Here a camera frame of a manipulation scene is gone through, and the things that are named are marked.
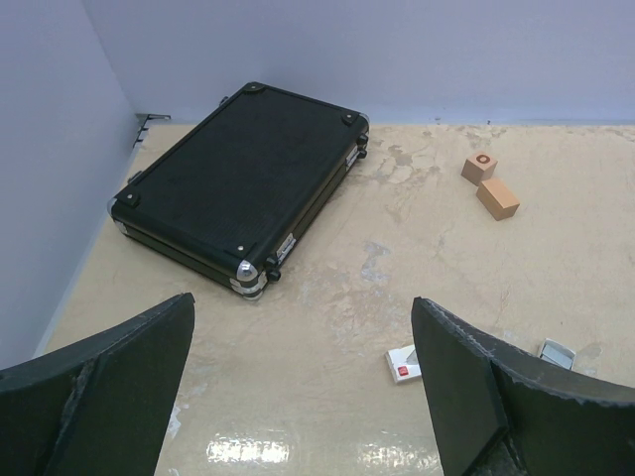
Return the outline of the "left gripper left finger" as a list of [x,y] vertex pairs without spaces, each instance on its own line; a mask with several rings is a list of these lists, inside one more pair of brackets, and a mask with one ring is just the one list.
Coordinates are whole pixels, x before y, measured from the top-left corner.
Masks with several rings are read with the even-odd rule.
[[2,474],[154,474],[193,330],[180,294],[2,370]]

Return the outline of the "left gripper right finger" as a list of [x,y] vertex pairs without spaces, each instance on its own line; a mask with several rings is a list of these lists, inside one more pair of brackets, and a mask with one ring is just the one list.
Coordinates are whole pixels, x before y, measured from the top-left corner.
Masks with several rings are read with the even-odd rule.
[[417,297],[411,322],[446,475],[631,475],[634,391],[567,370]]

